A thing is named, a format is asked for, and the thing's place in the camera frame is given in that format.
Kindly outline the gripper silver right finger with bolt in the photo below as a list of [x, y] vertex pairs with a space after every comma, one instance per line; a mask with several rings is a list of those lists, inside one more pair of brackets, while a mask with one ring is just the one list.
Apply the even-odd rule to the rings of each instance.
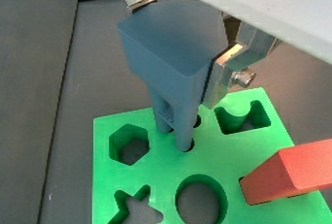
[[249, 66], [262, 60], [281, 44], [269, 33], [241, 22], [234, 43], [213, 61], [202, 96], [202, 105], [213, 109], [234, 85], [246, 88], [256, 77]]

